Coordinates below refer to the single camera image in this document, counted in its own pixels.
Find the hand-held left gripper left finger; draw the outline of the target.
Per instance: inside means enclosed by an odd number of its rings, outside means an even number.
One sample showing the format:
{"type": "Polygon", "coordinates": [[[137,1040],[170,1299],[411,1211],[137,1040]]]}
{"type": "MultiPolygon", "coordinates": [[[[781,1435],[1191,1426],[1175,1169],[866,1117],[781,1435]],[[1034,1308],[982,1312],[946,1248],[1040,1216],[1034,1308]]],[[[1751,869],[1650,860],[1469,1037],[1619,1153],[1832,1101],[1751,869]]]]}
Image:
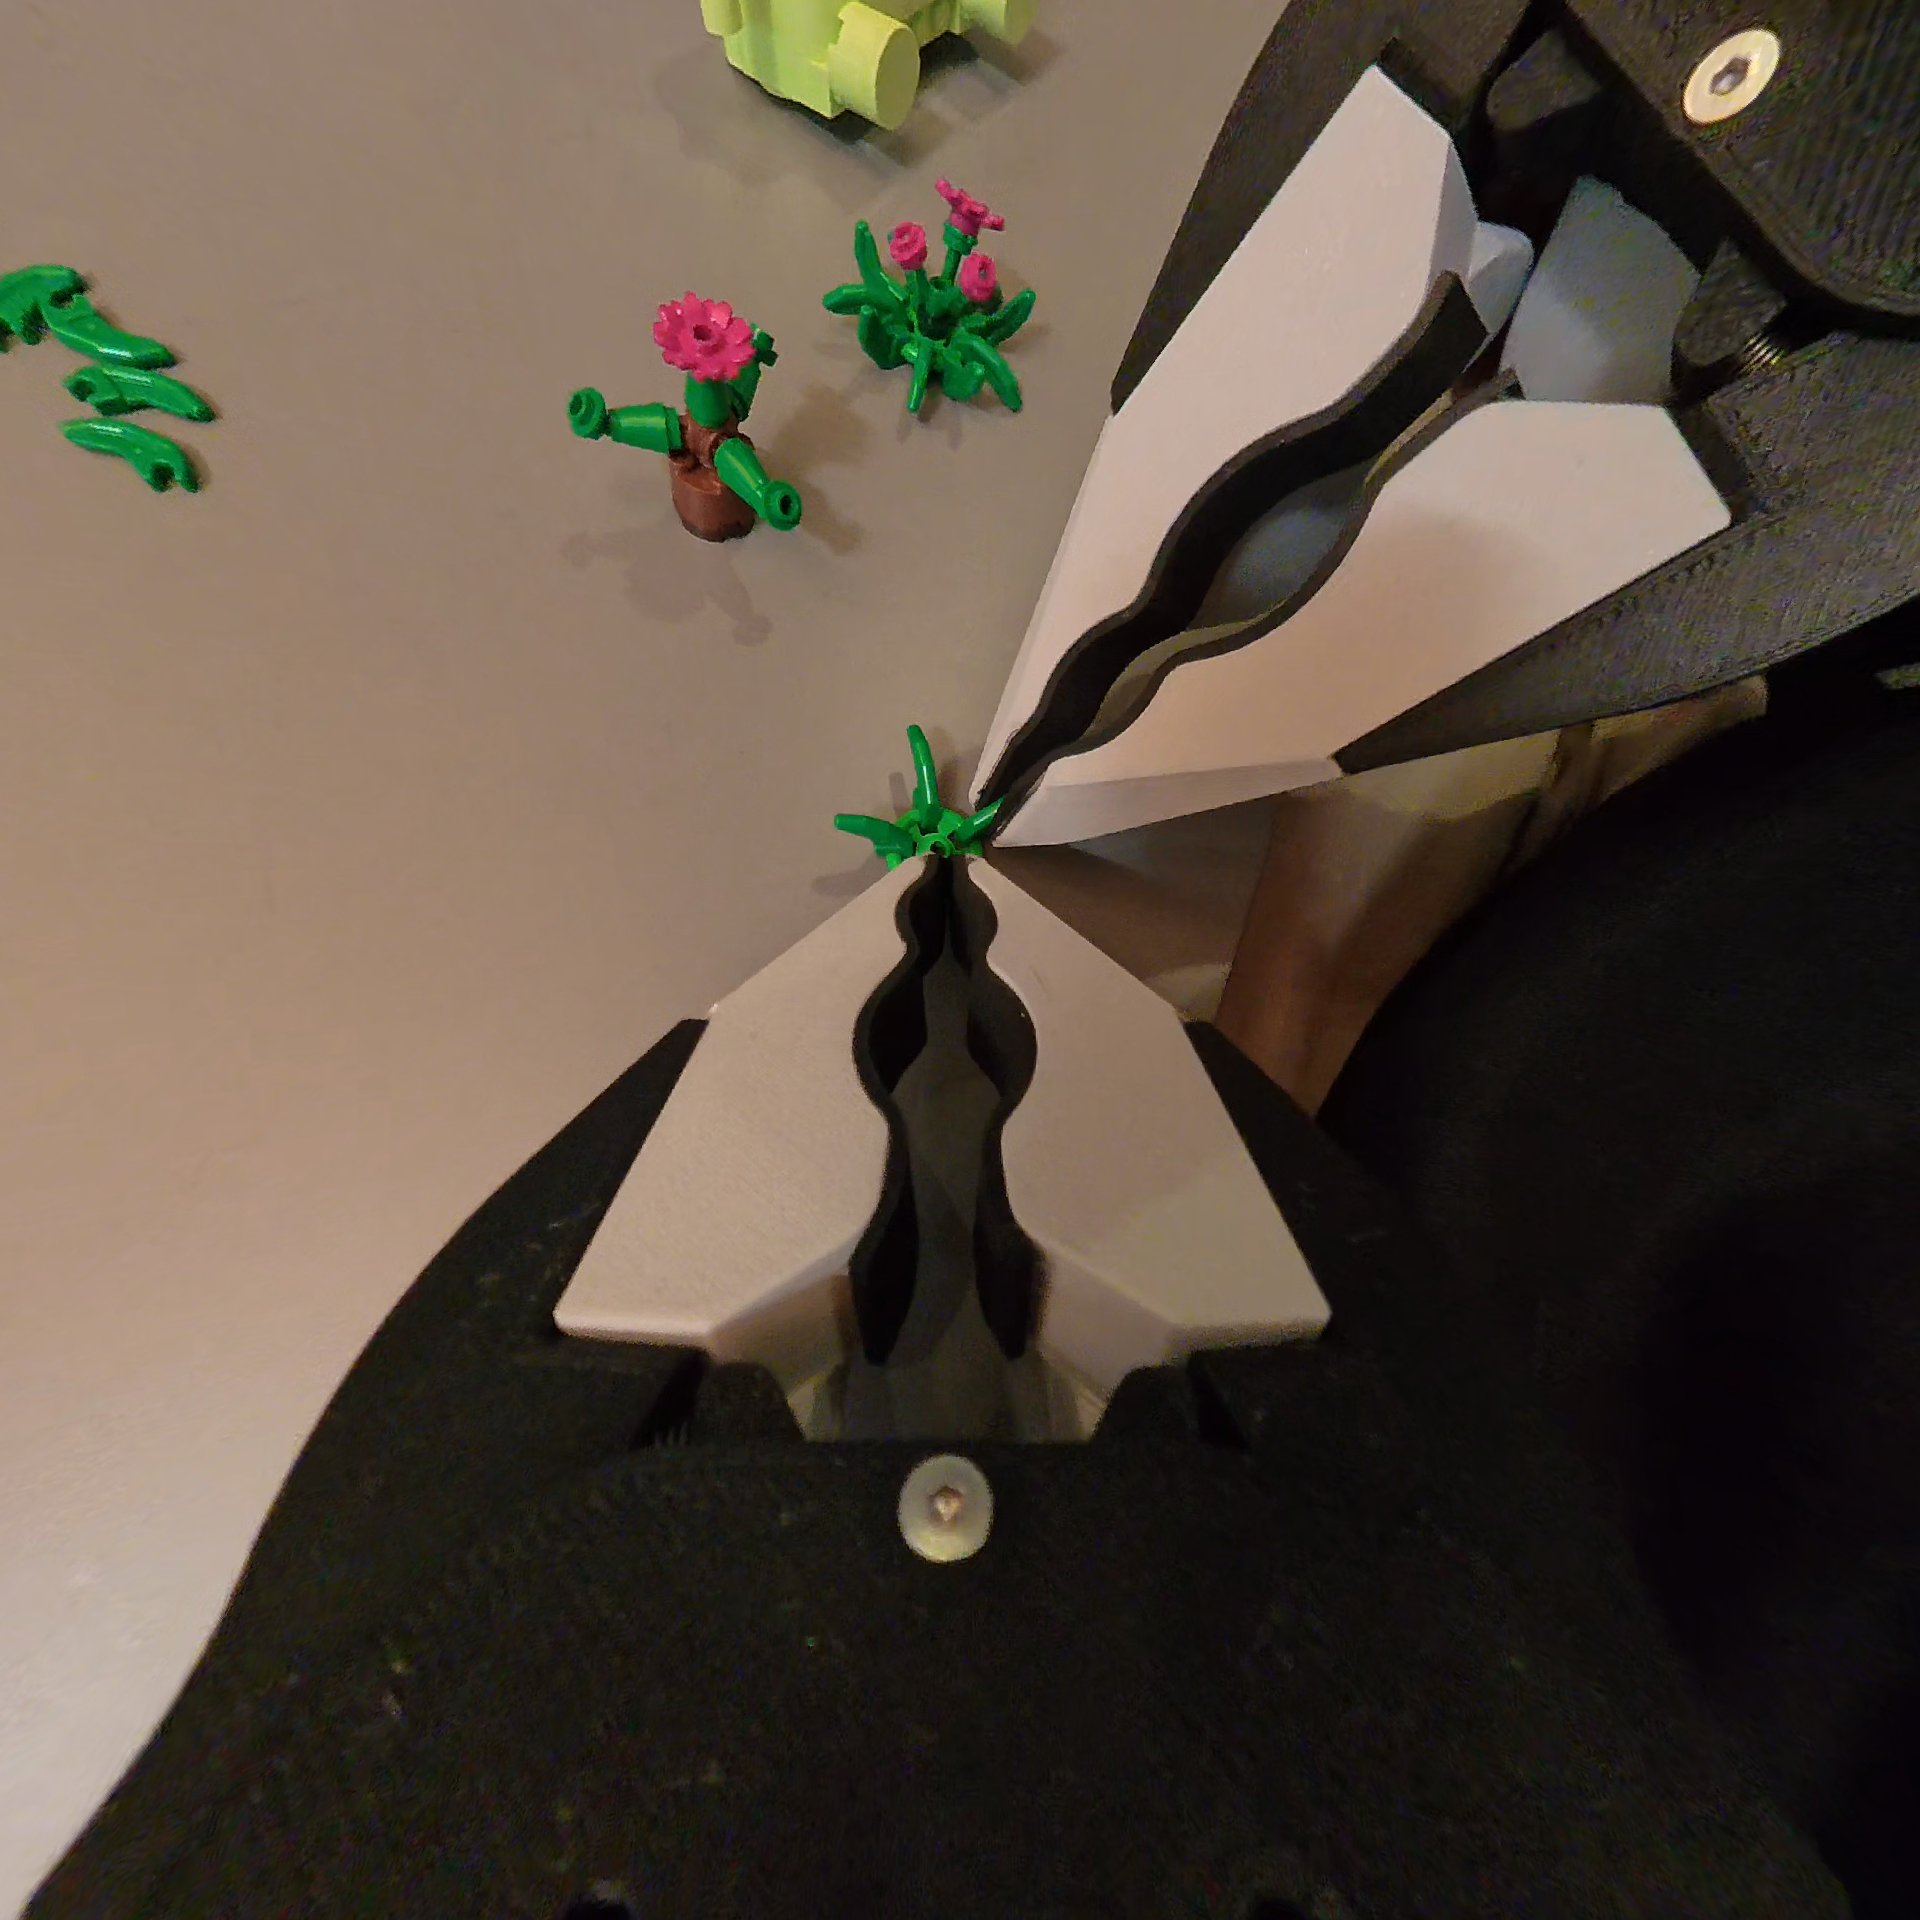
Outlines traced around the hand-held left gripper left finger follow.
{"type": "Polygon", "coordinates": [[[774,1373],[807,1439],[845,1418],[848,1264],[880,1204],[886,1124],[856,1015],[904,960],[881,876],[720,1000],[555,1308],[570,1338],[687,1347],[774,1373]]]}

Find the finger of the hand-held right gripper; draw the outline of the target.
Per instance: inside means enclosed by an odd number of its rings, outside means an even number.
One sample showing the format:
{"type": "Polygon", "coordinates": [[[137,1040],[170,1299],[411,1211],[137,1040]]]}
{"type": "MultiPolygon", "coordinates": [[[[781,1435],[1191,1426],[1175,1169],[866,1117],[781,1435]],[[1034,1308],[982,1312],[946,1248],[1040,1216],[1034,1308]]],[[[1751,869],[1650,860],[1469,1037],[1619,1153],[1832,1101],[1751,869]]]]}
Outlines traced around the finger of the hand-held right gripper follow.
{"type": "Polygon", "coordinates": [[[1242,101],[1167,252],[973,809],[1192,815],[1338,777],[1373,669],[1312,599],[1517,296],[1450,132],[1377,64],[1242,101]]]}
{"type": "Polygon", "coordinates": [[[1723,530],[1663,407],[1695,273],[1576,178],[1506,336],[1517,397],[1432,418],[1294,595],[1184,636],[997,828],[1046,848],[1319,785],[1334,753],[1723,530]]]}

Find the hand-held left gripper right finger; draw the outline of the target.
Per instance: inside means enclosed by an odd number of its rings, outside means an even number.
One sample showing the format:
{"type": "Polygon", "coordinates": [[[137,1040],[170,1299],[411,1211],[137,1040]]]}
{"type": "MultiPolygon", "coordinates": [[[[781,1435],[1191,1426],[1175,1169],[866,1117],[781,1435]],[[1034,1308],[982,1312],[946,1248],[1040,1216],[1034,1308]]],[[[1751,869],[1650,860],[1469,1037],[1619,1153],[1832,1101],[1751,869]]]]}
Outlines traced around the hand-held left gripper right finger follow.
{"type": "Polygon", "coordinates": [[[990,864],[952,892],[991,911],[982,964],[1034,1040],[998,1157],[1054,1433],[1087,1439],[1133,1369],[1319,1338],[1328,1299],[1175,1009],[990,864]]]}

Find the toy bush with pink flowers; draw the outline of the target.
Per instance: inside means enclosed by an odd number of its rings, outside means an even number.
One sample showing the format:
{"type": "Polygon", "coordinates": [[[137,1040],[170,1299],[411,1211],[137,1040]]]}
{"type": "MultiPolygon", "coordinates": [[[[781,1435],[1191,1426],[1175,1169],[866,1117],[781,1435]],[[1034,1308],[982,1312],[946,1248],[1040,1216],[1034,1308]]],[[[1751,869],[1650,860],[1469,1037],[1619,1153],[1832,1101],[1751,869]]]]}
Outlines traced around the toy bush with pink flowers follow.
{"type": "Polygon", "coordinates": [[[987,391],[1019,413],[1021,387],[1002,348],[1033,316],[1037,293],[1006,296],[997,260],[981,249],[982,233],[1002,228],[1002,217],[946,178],[934,186],[946,203],[938,269],[928,268],[928,232],[921,224],[898,224],[880,248],[873,228],[858,223],[855,277],[829,289],[823,308],[855,321],[856,345],[874,368],[906,368],[904,407],[912,416],[931,388],[957,405],[987,391]]]}

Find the lime green toy figure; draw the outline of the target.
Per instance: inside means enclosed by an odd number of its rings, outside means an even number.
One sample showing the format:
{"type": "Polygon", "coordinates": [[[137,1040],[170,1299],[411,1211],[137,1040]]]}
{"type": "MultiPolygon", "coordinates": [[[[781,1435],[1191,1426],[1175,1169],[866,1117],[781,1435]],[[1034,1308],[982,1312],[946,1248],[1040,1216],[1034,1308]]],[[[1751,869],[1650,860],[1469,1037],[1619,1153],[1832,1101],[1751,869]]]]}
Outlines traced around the lime green toy figure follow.
{"type": "Polygon", "coordinates": [[[893,130],[921,85],[921,48],[984,33],[1016,45],[1034,3],[702,3],[731,67],[821,116],[855,112],[893,130]]]}

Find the toy cactus with pink flower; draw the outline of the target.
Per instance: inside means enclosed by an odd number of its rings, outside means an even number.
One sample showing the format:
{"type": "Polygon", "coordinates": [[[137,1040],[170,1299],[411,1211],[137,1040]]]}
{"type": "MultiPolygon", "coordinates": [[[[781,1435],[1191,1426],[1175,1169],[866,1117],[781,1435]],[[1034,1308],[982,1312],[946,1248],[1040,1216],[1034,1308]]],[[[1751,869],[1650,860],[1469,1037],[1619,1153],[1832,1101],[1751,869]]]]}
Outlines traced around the toy cactus with pink flower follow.
{"type": "Polygon", "coordinates": [[[663,456],[675,514],[698,539],[727,541],[759,524],[798,529],[800,492],[762,469],[742,428],[761,370],[777,361],[769,335],[728,303],[685,293],[658,306],[653,338],[663,361],[683,372],[680,402],[610,407],[600,391],[581,388],[567,400],[569,429],[663,456]]]}

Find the scatter of green toy leaves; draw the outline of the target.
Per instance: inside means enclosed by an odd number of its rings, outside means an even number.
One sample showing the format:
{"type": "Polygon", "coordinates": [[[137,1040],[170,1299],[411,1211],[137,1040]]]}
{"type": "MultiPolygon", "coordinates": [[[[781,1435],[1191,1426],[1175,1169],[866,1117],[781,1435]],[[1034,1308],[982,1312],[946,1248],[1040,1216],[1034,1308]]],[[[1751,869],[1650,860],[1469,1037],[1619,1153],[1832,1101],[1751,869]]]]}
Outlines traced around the scatter of green toy leaves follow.
{"type": "Polygon", "coordinates": [[[149,489],[200,492],[200,469],[167,429],[139,424],[159,413],[205,426],[217,413],[199,391],[174,376],[175,355],[163,344],[110,321],[89,296],[87,279],[58,264],[38,264],[1,277],[1,345],[43,338],[80,356],[63,391],[87,413],[58,426],[66,444],[123,463],[149,489]]]}

